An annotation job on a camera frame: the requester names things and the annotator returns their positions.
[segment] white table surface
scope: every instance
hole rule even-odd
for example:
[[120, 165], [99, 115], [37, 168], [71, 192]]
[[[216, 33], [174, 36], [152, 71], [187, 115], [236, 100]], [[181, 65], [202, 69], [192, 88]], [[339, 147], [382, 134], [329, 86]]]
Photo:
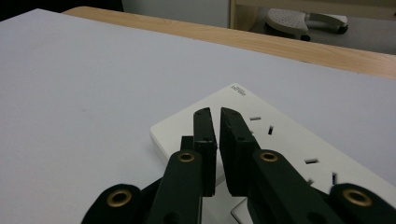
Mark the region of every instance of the white table surface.
[[0, 22], [0, 222], [163, 174], [149, 128], [240, 83], [396, 186], [396, 81], [34, 10]]

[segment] white wall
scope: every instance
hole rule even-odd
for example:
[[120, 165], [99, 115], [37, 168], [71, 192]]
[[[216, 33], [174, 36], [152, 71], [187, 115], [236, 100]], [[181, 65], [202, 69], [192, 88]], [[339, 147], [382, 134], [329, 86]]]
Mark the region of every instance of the white wall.
[[122, 0], [124, 11], [228, 27], [229, 0]]

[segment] power outlet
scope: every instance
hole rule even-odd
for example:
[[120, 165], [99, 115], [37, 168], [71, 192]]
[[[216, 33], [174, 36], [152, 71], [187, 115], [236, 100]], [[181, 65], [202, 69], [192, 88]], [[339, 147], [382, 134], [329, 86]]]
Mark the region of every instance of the power outlet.
[[[220, 109], [236, 110], [261, 148], [283, 154], [312, 187], [328, 193], [334, 184], [352, 183], [371, 190], [396, 206], [396, 188], [391, 184], [237, 83], [151, 127], [155, 151], [164, 164], [179, 150], [181, 136], [193, 135], [193, 113], [205, 107], [210, 107], [218, 140]], [[204, 198], [203, 221], [237, 223], [237, 219], [239, 223], [251, 223], [244, 198], [233, 198], [228, 193], [219, 150], [216, 173], [216, 195]]]

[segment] wooden table edge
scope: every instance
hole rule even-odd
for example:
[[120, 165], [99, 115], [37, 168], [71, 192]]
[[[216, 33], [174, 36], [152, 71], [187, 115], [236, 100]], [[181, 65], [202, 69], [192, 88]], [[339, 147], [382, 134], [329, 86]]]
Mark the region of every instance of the wooden table edge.
[[184, 36], [361, 74], [396, 79], [395, 55], [347, 49], [94, 7], [75, 7], [67, 10], [64, 14], [169, 35]]

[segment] white power strip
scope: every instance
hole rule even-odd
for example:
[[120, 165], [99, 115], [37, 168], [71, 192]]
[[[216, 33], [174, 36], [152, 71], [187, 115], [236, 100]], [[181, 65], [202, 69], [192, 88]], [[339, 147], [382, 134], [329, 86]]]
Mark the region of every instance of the white power strip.
[[[396, 207], [396, 188], [391, 184], [236, 83], [151, 127], [152, 142], [164, 164], [179, 150], [181, 136], [193, 135], [193, 113], [205, 107], [210, 107], [218, 141], [220, 109], [236, 110], [261, 148], [281, 153], [312, 187], [328, 193], [333, 184], [356, 184]], [[252, 223], [244, 198], [233, 198], [227, 190], [219, 150], [216, 177], [216, 195], [204, 198], [203, 222]]]

